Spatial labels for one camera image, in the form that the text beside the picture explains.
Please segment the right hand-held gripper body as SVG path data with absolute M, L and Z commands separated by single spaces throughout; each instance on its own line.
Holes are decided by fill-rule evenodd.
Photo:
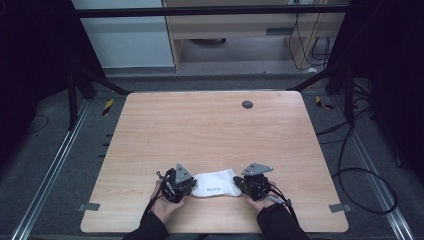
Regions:
M 265 173 L 271 172 L 272 167 L 259 163 L 249 164 L 242 172 L 241 191 L 253 201 L 265 198 L 271 190 L 271 185 Z

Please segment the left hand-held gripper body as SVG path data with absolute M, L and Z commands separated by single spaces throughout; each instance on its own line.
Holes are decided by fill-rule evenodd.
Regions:
M 169 169 L 164 176 L 159 175 L 159 179 L 163 196 L 169 202 L 179 203 L 191 194 L 190 185 L 195 178 L 180 163 L 177 163 L 176 167 Z

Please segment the white sock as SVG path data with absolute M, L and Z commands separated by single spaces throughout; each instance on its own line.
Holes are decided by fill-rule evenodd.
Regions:
M 192 195 L 197 198 L 238 197 L 242 192 L 235 185 L 234 177 L 236 174 L 232 169 L 196 174 L 194 176 L 196 185 L 192 190 Z

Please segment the person's right hand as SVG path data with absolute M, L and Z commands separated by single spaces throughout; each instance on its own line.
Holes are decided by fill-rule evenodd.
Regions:
M 254 201 L 248 195 L 244 195 L 244 199 L 246 203 L 249 204 L 257 213 L 259 213 L 263 208 L 270 207 L 274 204 L 274 201 L 269 198 Z

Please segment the person's left hand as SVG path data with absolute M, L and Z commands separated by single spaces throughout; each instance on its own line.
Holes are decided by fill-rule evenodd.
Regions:
M 161 181 L 157 180 L 150 197 L 150 199 L 154 201 L 150 211 L 155 214 L 162 223 L 166 224 L 172 218 L 173 214 L 185 205 L 185 199 L 182 199 L 179 203 L 169 202 L 166 198 L 159 196 L 160 186 Z

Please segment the grey tape piece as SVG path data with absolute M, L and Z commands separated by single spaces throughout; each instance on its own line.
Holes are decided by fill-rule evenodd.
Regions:
M 79 204 L 77 207 L 78 212 L 85 212 L 85 211 L 98 211 L 100 208 L 100 205 L 98 203 L 84 203 Z
M 329 209 L 332 213 L 336 213 L 336 212 L 350 212 L 352 210 L 352 207 L 350 204 L 342 204 L 342 203 L 338 203 L 338 204 L 333 204 L 329 206 Z

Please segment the yellow black striped tape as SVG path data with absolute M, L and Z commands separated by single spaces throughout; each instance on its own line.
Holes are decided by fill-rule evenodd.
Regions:
M 104 106 L 103 111 L 102 111 L 102 116 L 108 115 L 113 103 L 114 103 L 114 99 L 108 99 L 106 101 L 105 106 Z
M 315 104 L 316 106 L 324 108 L 324 109 L 328 109 L 328 110 L 334 109 L 333 105 L 324 104 L 319 96 L 315 96 Z

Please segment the black metal stand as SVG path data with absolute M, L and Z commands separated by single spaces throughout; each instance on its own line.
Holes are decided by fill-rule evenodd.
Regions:
M 328 78 L 326 86 L 328 94 L 337 93 L 341 87 L 344 87 L 344 116 L 350 126 L 354 126 L 353 114 L 353 78 L 354 69 L 349 64 L 334 64 L 325 70 L 315 74 L 306 81 L 287 88 L 287 91 L 301 92 L 308 86 L 313 85 L 321 79 Z
M 125 90 L 115 85 L 114 83 L 108 81 L 105 77 L 102 77 L 92 71 L 82 68 L 74 68 L 70 70 L 67 74 L 66 80 L 69 103 L 69 130 L 72 130 L 75 127 L 78 120 L 76 91 L 79 90 L 84 99 L 93 99 L 97 92 L 91 84 L 92 81 L 105 86 L 117 94 L 130 94 L 129 90 Z

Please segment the white cabinet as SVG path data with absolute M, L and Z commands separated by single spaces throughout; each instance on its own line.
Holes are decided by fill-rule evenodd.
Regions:
M 77 10 L 162 7 L 161 0 L 71 0 Z M 173 67 L 164 17 L 84 18 L 82 24 L 105 69 Z

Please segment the light wooden desk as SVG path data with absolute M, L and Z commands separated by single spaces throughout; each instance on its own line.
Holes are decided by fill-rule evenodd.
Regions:
M 165 7 L 330 5 L 350 0 L 161 0 Z M 172 50 L 188 39 L 284 36 L 295 66 L 312 64 L 313 44 L 318 38 L 338 35 L 343 13 L 242 14 L 168 16 L 166 23 Z

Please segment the black horizontal bar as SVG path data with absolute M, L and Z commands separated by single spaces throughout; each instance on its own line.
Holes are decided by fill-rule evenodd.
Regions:
M 156 16 L 202 16 L 242 14 L 297 14 L 297 13 L 342 13 L 349 5 L 281 5 L 281 6 L 204 6 L 128 9 L 83 9 L 72 14 L 80 18 L 108 17 L 156 17 Z

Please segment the black curtain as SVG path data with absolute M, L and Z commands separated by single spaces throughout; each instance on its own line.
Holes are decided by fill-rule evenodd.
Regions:
M 424 184 L 424 0 L 350 0 L 332 50 L 349 45 L 354 75 L 371 82 L 371 103 L 397 155 Z
M 0 169 L 35 117 L 38 103 L 67 88 L 59 45 L 77 66 L 105 75 L 78 18 L 47 12 L 72 10 L 71 0 L 0 0 Z

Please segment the aluminium floor rail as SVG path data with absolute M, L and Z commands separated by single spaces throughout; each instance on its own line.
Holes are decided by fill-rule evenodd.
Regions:
M 24 216 L 12 233 L 10 240 L 27 240 L 44 204 L 56 182 L 57 177 L 65 163 L 67 156 L 80 132 L 81 126 L 87 116 L 87 111 L 91 105 L 91 100 L 83 100 L 80 109 L 77 111 L 75 124 L 66 132 L 66 135 L 56 152 L 42 182 L 40 183 L 35 196 L 33 197 Z
M 360 139 L 359 135 L 354 132 L 354 127 L 350 126 L 344 116 L 343 102 L 337 97 L 331 97 L 334 109 L 342 120 L 342 127 L 347 130 L 345 137 L 342 140 L 342 148 L 338 157 L 338 165 L 335 176 L 338 178 L 339 184 L 345 196 L 353 202 L 350 196 L 346 193 L 345 187 L 342 182 L 342 174 L 346 172 L 361 172 L 364 173 L 368 182 L 374 192 L 378 201 L 380 210 L 366 210 L 364 206 L 361 207 L 363 211 L 370 214 L 385 216 L 394 232 L 397 240 L 416 240 L 412 230 L 410 229 L 405 217 L 398 207 L 398 198 L 391 185 L 378 174 L 378 170 L 372 163 L 370 155 L 368 154 L 365 146 Z M 342 157 L 347 142 L 350 141 L 355 153 L 358 156 L 359 167 L 342 168 Z

